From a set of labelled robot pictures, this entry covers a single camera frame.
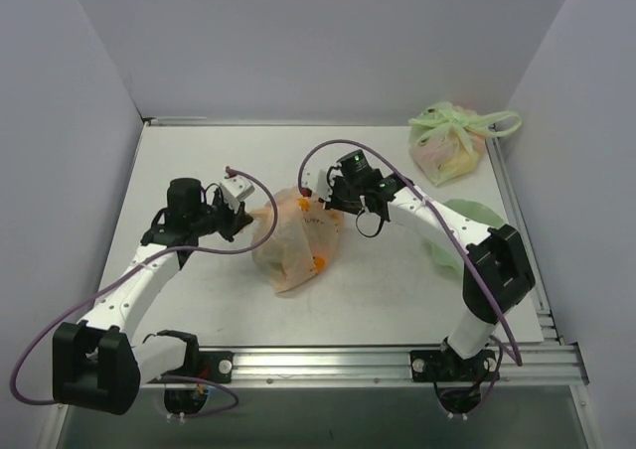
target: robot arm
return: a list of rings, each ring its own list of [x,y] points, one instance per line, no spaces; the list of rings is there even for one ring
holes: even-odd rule
[[[218,232],[225,240],[252,217],[244,202],[252,183],[240,176],[224,178],[210,204],[201,182],[182,178],[170,183],[167,207],[152,221],[126,269],[141,269],[106,294],[77,324],[63,323],[53,336],[53,394],[60,403],[123,414],[139,386],[166,372],[196,375],[197,337],[164,331],[138,347],[130,339],[155,297],[179,273],[192,251],[176,249],[150,259],[170,247],[196,246],[199,238]]]
[[[377,214],[384,222],[417,232],[464,264],[433,211],[401,178],[384,177],[380,170],[371,168],[362,150],[344,156],[329,171],[305,173],[303,187],[324,201],[326,209]],[[468,220],[415,188],[439,210],[502,312],[508,313],[535,285],[519,233],[509,225],[494,229]],[[464,272],[463,300],[466,310],[446,343],[459,360],[467,361],[487,345],[498,319],[469,271]]]

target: orange plastic bag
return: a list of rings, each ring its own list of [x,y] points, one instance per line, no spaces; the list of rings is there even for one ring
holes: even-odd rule
[[[343,225],[343,214],[325,211],[318,201],[303,198],[296,189],[275,196],[278,225],[266,243],[252,251],[258,268],[276,293],[290,290],[315,277],[333,261]],[[271,204],[250,212],[259,220],[252,242],[271,228]]]

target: black joint housing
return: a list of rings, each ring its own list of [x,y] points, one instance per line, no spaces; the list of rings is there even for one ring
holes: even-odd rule
[[[382,178],[380,170],[369,165],[369,161],[361,149],[343,156],[337,162],[343,178],[350,186],[364,188]]]
[[[489,228],[490,236],[478,245],[468,245],[468,258],[475,265],[502,313],[519,304],[535,286],[535,274],[519,233],[510,225]],[[481,321],[498,319],[472,273],[464,268],[464,303]]]
[[[404,181],[395,174],[381,178],[365,192],[365,202],[369,211],[390,222],[389,203],[405,186]]]
[[[53,335],[53,399],[124,414],[137,397],[141,375],[128,337],[118,327],[63,323]]]
[[[232,242],[237,233],[253,222],[253,217],[245,212],[245,204],[241,203],[238,211],[233,211],[220,188],[215,190],[212,203],[208,204],[198,179],[172,180],[166,198],[168,207],[157,213],[150,229],[141,238],[142,245],[197,246],[199,237],[215,232]],[[191,254],[191,250],[177,252],[181,268]]]

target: gray floor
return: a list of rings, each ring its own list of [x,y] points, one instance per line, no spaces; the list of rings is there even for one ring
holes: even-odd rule
[[[234,411],[183,425],[157,413],[161,392],[154,390],[140,393],[124,416],[74,408],[58,448],[585,447],[567,387],[499,387],[465,422],[446,419],[424,387],[268,388],[240,396]]]

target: green plastic bag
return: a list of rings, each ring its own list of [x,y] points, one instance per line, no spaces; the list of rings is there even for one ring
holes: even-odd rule
[[[444,205],[452,211],[461,214],[464,218],[468,218],[476,223],[489,225],[494,228],[499,228],[506,223],[488,206],[484,206],[475,201],[451,199],[446,201]],[[427,244],[430,246],[433,262],[444,267],[451,267],[460,275],[463,273],[464,266],[461,265],[456,258],[451,257],[446,250],[432,242],[427,242]]]
[[[513,119],[506,129],[489,126]],[[409,153],[435,186],[472,172],[486,150],[486,138],[508,136],[521,126],[513,111],[478,115],[448,101],[435,103],[408,122]]]

